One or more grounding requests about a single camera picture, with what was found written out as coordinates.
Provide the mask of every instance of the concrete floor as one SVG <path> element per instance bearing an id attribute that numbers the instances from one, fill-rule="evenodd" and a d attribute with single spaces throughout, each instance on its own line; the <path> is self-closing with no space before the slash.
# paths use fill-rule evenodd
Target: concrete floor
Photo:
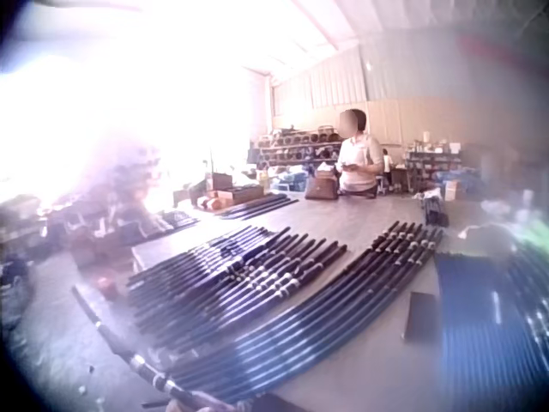
<path id="1" fill-rule="evenodd" d="M 101 340 L 70 293 L 75 283 L 92 289 L 69 253 L 39 264 L 36 295 L 7 336 L 9 354 L 45 406 L 59 411 L 137 411 L 141 402 L 162 398 Z M 80 386 L 86 387 L 85 395 L 79 393 Z"/>
<path id="2" fill-rule="evenodd" d="M 467 247 L 467 243 L 455 235 L 465 225 L 482 221 L 478 204 L 450 203 L 448 210 L 451 228 L 442 249 L 470 250 L 471 246 Z M 345 259 L 295 297 L 302 300 L 335 276 L 395 219 L 422 221 L 419 204 L 400 197 L 381 197 L 374 201 L 345 198 L 337 203 L 303 201 L 249 223 L 273 230 L 288 225 L 318 239 L 327 237 L 349 244 L 350 252 Z M 203 227 L 140 245 L 137 254 L 142 264 L 150 266 L 239 224 L 204 222 Z M 91 282 L 81 276 L 68 253 L 51 257 L 37 268 L 35 299 L 9 338 L 9 346 L 18 346 L 10 353 L 30 385 L 55 410 L 139 410 L 141 402 L 162 398 L 110 352 L 69 292 L 73 284 L 79 284 L 90 299 L 98 301 Z M 408 290 L 437 294 L 432 262 Z M 438 410 L 432 390 L 436 381 L 433 363 L 436 353 L 432 348 L 402 348 L 400 334 L 407 315 L 407 295 L 407 292 L 402 294 L 380 319 L 345 348 L 273 393 L 315 412 Z M 276 312 L 294 303 L 295 299 L 289 300 Z M 95 309 L 124 338 L 138 341 L 129 322 L 121 320 L 128 319 L 123 302 L 103 302 Z M 26 343 L 18 345 L 21 337 Z M 139 346 L 142 344 L 140 353 L 147 346 L 143 342 Z M 93 373 L 88 371 L 90 365 L 94 367 Z M 87 388 L 84 396 L 78 391 L 81 385 Z"/>

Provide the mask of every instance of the ceiling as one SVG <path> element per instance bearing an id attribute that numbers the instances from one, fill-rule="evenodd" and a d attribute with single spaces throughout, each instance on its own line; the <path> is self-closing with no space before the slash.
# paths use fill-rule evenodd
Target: ceiling
<path id="1" fill-rule="evenodd" d="M 14 26 L 20 39 L 169 39 L 277 82 L 388 30 L 510 24 L 549 34 L 549 0 L 40 0 Z"/>

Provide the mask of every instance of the stacked item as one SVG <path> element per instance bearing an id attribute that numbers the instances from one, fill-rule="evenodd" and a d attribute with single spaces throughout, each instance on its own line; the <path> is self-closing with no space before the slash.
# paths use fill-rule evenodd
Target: stacked item
<path id="1" fill-rule="evenodd" d="M 284 206 L 296 203 L 298 201 L 298 199 L 290 199 L 284 194 L 270 194 L 260 199 L 230 208 L 225 212 L 219 213 L 218 216 L 221 219 L 241 219 L 246 221 L 252 217 L 263 215 L 264 213 L 283 208 Z"/>
<path id="2" fill-rule="evenodd" d="M 311 298 L 212 353 L 178 363 L 172 379 L 228 403 L 275 388 L 371 324 L 412 281 L 441 237 L 438 229 L 396 222 Z"/>
<path id="3" fill-rule="evenodd" d="M 439 197 L 427 197 L 421 201 L 421 207 L 425 212 L 425 224 L 448 227 L 449 220 L 446 208 Z"/>
<path id="4" fill-rule="evenodd" d="M 442 299 L 445 410 L 537 410 L 547 371 L 515 287 L 486 257 L 437 254 Z M 523 289 L 527 281 L 516 279 Z"/>
<path id="5" fill-rule="evenodd" d="M 152 268 L 146 277 L 137 275 L 130 302 L 138 307 L 141 333 L 153 333 L 159 347 L 185 353 L 268 312 L 347 250 L 336 241 L 322 247 L 326 239 L 308 239 L 307 233 L 283 236 L 288 230 L 262 239 L 264 228 L 247 227 L 232 239 L 256 243 L 230 262 L 218 259 L 213 267 L 198 257 L 198 262 L 191 259 L 177 268 Z M 207 250 L 215 248 L 225 246 L 215 243 Z"/>

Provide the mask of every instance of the woman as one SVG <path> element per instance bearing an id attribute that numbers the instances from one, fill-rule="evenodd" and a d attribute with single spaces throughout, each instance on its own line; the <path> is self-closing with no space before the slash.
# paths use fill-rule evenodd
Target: woman
<path id="1" fill-rule="evenodd" d="M 340 114 L 341 145 L 337 169 L 341 172 L 342 194 L 375 198 L 376 176 L 383 172 L 383 151 L 377 139 L 365 133 L 366 113 L 359 109 Z"/>

